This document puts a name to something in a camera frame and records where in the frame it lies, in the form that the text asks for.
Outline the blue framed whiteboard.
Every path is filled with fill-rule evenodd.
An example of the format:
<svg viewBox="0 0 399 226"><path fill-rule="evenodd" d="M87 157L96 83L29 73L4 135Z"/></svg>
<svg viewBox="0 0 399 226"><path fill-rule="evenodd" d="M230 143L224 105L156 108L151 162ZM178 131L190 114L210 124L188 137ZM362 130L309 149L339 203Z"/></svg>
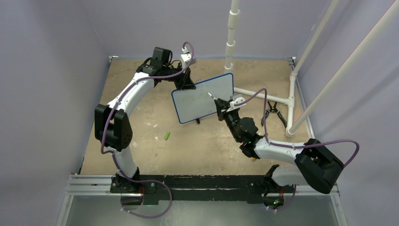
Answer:
<svg viewBox="0 0 399 226"><path fill-rule="evenodd" d="M171 92L180 124L216 113L216 106L210 94L215 98L229 100L234 93L234 77L232 73L226 73L197 82L195 86L196 89L175 89Z"/></svg>

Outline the green marker cap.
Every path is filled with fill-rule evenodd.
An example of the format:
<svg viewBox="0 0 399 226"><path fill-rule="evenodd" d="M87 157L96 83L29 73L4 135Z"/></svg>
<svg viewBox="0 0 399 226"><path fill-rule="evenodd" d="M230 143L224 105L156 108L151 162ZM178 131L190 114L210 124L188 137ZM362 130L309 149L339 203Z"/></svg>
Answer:
<svg viewBox="0 0 399 226"><path fill-rule="evenodd" d="M165 135L165 137L164 137L164 139L165 139L165 140L168 140L170 134L171 134L170 132L167 132L166 135Z"/></svg>

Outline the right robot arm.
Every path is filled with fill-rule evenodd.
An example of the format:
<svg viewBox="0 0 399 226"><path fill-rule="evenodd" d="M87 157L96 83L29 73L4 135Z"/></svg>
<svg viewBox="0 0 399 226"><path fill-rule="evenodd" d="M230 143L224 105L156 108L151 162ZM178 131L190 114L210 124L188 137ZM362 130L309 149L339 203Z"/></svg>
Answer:
<svg viewBox="0 0 399 226"><path fill-rule="evenodd" d="M239 116L239 106L233 100L213 98L219 121L225 121L240 150L248 158L274 159L289 163L278 166L264 179L271 192L286 185L309 185L314 190L329 194L341 175L344 164L316 139L305 143L267 140L257 133L253 118Z"/></svg>

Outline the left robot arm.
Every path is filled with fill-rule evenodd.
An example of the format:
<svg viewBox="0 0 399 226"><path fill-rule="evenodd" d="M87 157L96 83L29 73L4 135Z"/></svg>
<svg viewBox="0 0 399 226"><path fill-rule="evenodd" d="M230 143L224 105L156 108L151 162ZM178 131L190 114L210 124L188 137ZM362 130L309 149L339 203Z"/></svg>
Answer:
<svg viewBox="0 0 399 226"><path fill-rule="evenodd" d="M139 102L162 81L173 82L177 90L196 88L189 68L195 62L193 49L184 45L182 52L174 66L172 51L155 47L152 57L138 66L131 82L108 104L96 106L95 138L101 143L101 154L110 154L117 166L112 187L133 193L141 185L139 168L129 149L133 138L129 118Z"/></svg>

